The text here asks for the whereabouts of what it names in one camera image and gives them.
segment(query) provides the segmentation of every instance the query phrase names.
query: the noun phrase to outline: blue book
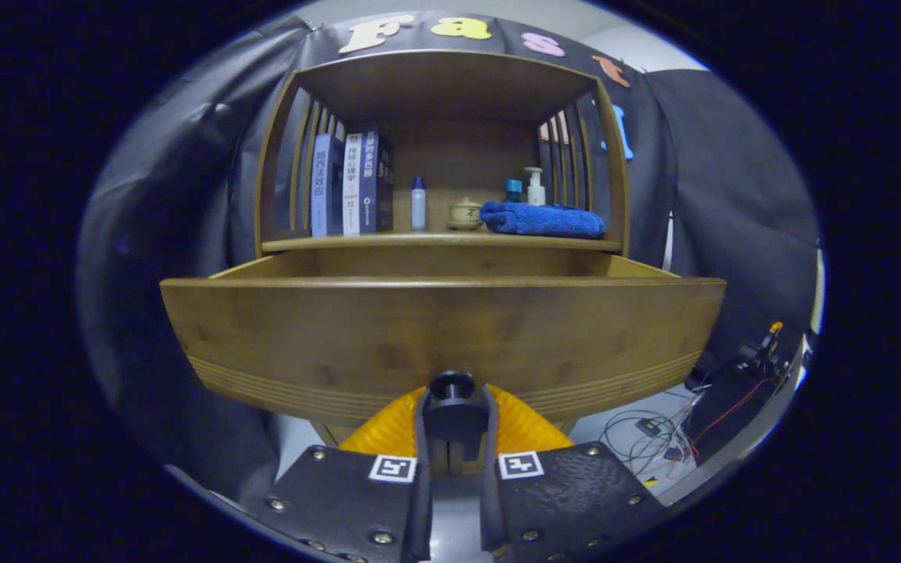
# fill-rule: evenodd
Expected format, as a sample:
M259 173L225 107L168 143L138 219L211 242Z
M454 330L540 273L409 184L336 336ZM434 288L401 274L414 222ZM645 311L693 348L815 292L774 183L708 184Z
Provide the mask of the blue book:
M361 142L360 232L391 231L393 227L393 183L391 183L391 146L378 126L364 131Z
M343 142L316 136L311 157L311 236L343 234Z

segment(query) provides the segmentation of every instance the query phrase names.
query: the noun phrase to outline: folded towel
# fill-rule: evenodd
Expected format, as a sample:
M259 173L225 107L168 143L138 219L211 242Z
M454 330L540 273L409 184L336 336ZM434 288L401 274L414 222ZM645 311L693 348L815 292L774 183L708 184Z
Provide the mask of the folded towel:
M509 235L600 238L604 220L590 211L566 206L531 206L529 203L486 202L479 217L490 231Z

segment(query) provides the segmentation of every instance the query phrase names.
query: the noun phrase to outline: white bottle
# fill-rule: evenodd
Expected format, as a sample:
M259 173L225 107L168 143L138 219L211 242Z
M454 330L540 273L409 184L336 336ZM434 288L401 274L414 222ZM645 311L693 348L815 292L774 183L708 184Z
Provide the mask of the white bottle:
M412 179L410 215L412 231L426 229L426 186L422 183L422 176Z
M526 186L526 202L531 206L543 206L544 186L540 185L540 168L526 167L523 170L530 172L530 185Z

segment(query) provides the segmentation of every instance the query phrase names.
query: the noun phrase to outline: lotion pump bottle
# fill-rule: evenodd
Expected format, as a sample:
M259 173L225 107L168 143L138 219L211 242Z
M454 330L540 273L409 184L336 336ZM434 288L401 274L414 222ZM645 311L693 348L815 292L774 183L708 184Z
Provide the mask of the lotion pump bottle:
M531 206L543 206L544 186L540 185L540 168L526 167L523 170L530 172L530 185L526 186L526 202Z

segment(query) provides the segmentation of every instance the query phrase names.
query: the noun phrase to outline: open drawer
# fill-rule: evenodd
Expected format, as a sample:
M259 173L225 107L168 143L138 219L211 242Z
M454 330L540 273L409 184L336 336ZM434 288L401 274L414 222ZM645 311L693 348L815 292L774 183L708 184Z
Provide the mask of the open drawer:
M725 281L589 249L376 246L291 250L161 292L208 389L355 428L444 370L550 421L653 395L690 373Z

